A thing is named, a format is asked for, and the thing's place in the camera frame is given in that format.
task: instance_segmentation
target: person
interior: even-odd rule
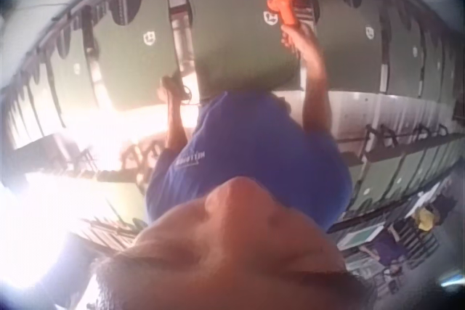
[[[360,309],[369,292],[324,232],[352,185],[330,135],[323,55],[311,31],[282,31],[307,66],[302,127],[271,93],[226,91],[201,107],[188,142],[177,88],[163,80],[153,223],[97,265],[96,309]]]
[[[367,253],[382,266],[385,266],[385,275],[392,278],[402,274],[402,264],[405,260],[406,250],[402,246],[400,236],[392,224],[387,229],[383,229],[370,245],[370,248],[361,245],[359,250]]]

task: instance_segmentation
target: white logo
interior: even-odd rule
[[[269,11],[263,11],[263,19],[268,25],[275,25],[278,23],[278,14],[272,14]]]
[[[144,34],[144,43],[145,43],[145,45],[152,46],[152,45],[154,45],[155,41],[156,41],[156,37],[155,37],[155,32],[154,31],[147,32],[146,34]]]
[[[370,40],[373,40],[373,39],[374,39],[374,37],[375,37],[375,30],[374,30],[372,27],[370,27],[369,25],[367,25],[367,26],[365,27],[365,32],[366,32],[366,36],[367,36],[368,39],[370,39]]]
[[[73,65],[73,70],[74,73],[78,76],[79,74],[81,74],[81,65],[79,63],[75,63]]]
[[[194,152],[191,155],[180,155],[174,165],[178,168],[196,166],[200,160],[205,158],[205,152]]]

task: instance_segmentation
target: yellow object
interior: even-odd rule
[[[413,214],[413,219],[417,223],[420,230],[428,232],[434,227],[434,214],[426,208],[420,208]]]

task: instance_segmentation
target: shirt logo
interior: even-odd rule
[[[205,158],[205,152],[194,152],[191,155],[179,156],[174,165],[177,168],[184,168],[189,166],[196,166],[200,160]]]

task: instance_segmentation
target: nose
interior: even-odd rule
[[[208,215],[223,222],[253,224],[249,229],[269,226],[284,210],[263,186],[247,177],[236,177],[217,187],[206,198],[205,208]]]

